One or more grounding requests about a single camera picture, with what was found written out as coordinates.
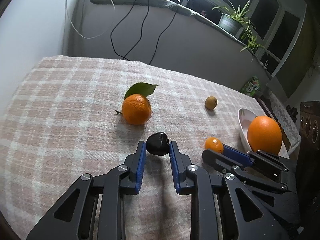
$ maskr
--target black stone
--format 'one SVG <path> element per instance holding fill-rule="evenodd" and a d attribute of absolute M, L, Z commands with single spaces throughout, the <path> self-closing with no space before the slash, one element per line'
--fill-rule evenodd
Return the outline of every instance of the black stone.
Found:
<path fill-rule="evenodd" d="M 146 147 L 153 155 L 166 155 L 169 153 L 169 138 L 164 132 L 154 133 L 147 139 Z"/>

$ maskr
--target blue gripper pad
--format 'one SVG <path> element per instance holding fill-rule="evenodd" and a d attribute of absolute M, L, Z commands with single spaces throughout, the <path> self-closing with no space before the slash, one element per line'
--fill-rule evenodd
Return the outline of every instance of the blue gripper pad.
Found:
<path fill-rule="evenodd" d="M 169 156 L 170 156 L 173 184 L 174 184 L 174 188 L 176 189 L 176 192 L 179 194 L 181 191 L 181 187 L 180 187 L 180 183 L 179 183 L 178 164 L 177 164 L 177 160 L 176 160 L 176 155 L 173 150 L 172 142 L 170 142 L 169 146 L 170 146 Z"/>
<path fill-rule="evenodd" d="M 253 165 L 253 161 L 249 157 L 248 154 L 242 153 L 228 145 L 223 145 L 223 155 L 226 157 L 239 162 L 243 165 L 243 167 L 251 167 Z"/>
<path fill-rule="evenodd" d="M 137 175 L 136 175 L 136 186 L 135 186 L 135 192 L 138 194 L 141 189 L 142 185 L 142 178 L 143 178 L 143 171 L 144 171 L 144 164 L 146 163 L 146 143 L 143 142 L 142 149 L 140 152 L 140 158 L 137 168 Z"/>

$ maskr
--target lace tablecloth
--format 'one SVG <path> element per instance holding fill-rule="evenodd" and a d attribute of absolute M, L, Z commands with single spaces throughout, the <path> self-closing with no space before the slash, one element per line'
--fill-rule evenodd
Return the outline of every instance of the lace tablecloth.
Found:
<path fill-rule="evenodd" d="M 291 144 L 288 151 L 288 154 L 290 155 L 298 147 L 301 141 L 297 126 L 280 100 L 271 90 L 268 90 L 267 99 L 270 100 L 272 111 Z"/>

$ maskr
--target wall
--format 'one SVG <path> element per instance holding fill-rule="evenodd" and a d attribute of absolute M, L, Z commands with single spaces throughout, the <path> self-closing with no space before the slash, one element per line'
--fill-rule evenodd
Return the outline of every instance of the wall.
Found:
<path fill-rule="evenodd" d="M 76 0 L 68 0 L 73 12 Z M 0 18 L 0 115 L 30 69 L 62 53 L 65 0 L 12 0 Z"/>
<path fill-rule="evenodd" d="M 308 9 L 292 52 L 276 74 L 276 78 L 287 97 L 286 100 L 298 88 L 313 62 L 317 43 L 313 19 Z"/>
<path fill-rule="evenodd" d="M 314 53 L 313 63 L 309 64 L 310 69 L 304 76 L 297 90 L 286 101 L 285 105 L 296 107 L 298 110 L 296 126 L 300 127 L 300 103 L 306 101 L 320 100 L 320 25 L 314 19 L 313 34 L 316 39 L 316 52 Z"/>
<path fill-rule="evenodd" d="M 311 77 L 309 77 L 310 73 L 311 69 L 285 104 L 286 106 L 290 105 L 298 109 L 296 122 L 298 128 L 300 125 L 300 102 L 320 100 L 320 74 L 316 70 L 313 70 Z"/>
<path fill-rule="evenodd" d="M 111 5 L 95 5 L 89 0 L 79 0 L 79 5 L 74 22 L 76 26 L 82 23 L 80 33 L 85 37 L 93 37 L 104 31 L 106 33 L 90 40 L 73 33 L 74 36 L 70 38 L 69 55 L 120 58 L 112 49 L 110 32 L 128 13 L 131 5 L 116 5 L 115 13 Z M 118 54 L 126 54 L 138 41 L 146 12 L 147 6 L 135 5 L 128 17 L 114 31 L 113 42 Z M 167 8 L 150 7 L 143 26 L 142 39 L 127 58 L 148 64 L 155 50 L 157 38 L 167 27 L 173 14 L 174 12 Z M 171 26 L 160 38 L 152 65 L 191 74 L 235 90 L 239 90 L 249 78 L 257 75 L 264 86 L 268 77 L 263 68 L 256 59 L 251 62 L 250 52 L 240 52 L 241 48 L 242 45 L 193 17 L 177 14 Z"/>

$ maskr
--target white bowl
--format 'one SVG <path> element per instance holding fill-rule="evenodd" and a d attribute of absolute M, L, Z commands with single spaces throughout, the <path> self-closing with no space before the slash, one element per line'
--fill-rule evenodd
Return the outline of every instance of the white bowl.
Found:
<path fill-rule="evenodd" d="M 255 119 L 256 117 L 257 117 L 257 115 L 248 109 L 240 108 L 238 110 L 238 122 L 239 122 L 239 126 L 240 126 L 241 142 L 242 142 L 244 149 L 246 151 L 250 151 L 250 152 L 252 152 L 252 149 L 248 143 L 247 133 L 248 133 L 249 125 L 251 124 L 253 119 Z"/>

